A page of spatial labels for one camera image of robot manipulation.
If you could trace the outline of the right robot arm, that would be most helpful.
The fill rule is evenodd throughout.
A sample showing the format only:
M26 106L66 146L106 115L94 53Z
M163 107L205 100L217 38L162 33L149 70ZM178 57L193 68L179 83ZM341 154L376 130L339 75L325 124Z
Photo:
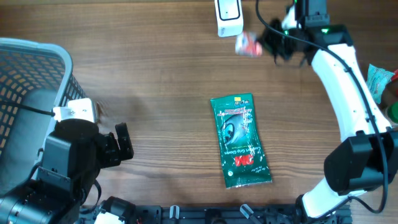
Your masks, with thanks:
M330 24L326 1L294 1L282 21L265 24L261 44L274 57L296 52L321 80L340 129L340 145L323 165L323 179L296 199L294 223L337 220L337 211L382 189L381 213L397 174L397 131L383 116L364 81L347 28Z

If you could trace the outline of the red white small box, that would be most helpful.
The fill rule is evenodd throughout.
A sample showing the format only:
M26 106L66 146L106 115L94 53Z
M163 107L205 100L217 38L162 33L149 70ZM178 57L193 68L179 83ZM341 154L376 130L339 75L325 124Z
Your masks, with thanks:
M246 31L236 36L235 52L250 57L260 57L263 53L255 33Z

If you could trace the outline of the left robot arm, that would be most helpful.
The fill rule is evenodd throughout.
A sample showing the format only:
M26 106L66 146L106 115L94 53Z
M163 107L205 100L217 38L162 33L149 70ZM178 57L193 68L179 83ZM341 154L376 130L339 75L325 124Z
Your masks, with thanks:
M75 223L96 210L82 208L101 169L134 156L126 123L101 134L84 119L58 122L47 136L42 160L28 177L1 197L1 223Z

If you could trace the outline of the green lid small jar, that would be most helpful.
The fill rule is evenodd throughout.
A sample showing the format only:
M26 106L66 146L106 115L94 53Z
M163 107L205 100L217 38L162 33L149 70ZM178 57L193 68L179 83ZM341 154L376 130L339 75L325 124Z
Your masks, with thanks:
M386 110L388 118L395 124L398 123L398 102L391 104Z

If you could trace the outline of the green 3M gloves packet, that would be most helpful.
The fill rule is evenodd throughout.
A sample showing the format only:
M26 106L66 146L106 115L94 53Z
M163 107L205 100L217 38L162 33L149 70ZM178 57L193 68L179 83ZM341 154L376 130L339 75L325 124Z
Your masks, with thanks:
M227 189L271 183L272 177L259 138L252 94L210 100Z

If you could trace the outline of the red tube with green cap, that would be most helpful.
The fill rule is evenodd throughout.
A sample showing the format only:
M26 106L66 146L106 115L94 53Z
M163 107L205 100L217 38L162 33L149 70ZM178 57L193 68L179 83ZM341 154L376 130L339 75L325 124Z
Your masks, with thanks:
M395 70L394 71L394 75L392 76L392 78L391 78L391 81L393 82L393 81L395 81L395 80L397 80L398 79L398 70Z

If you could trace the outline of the teal wet wipes pack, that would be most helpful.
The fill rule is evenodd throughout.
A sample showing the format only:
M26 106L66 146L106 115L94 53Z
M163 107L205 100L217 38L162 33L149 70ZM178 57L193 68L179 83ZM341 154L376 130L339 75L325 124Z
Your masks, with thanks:
M372 64L369 65L366 84L373 100L377 104L381 103L382 93L387 84L391 82L393 76L393 72L387 71L383 68L375 67Z

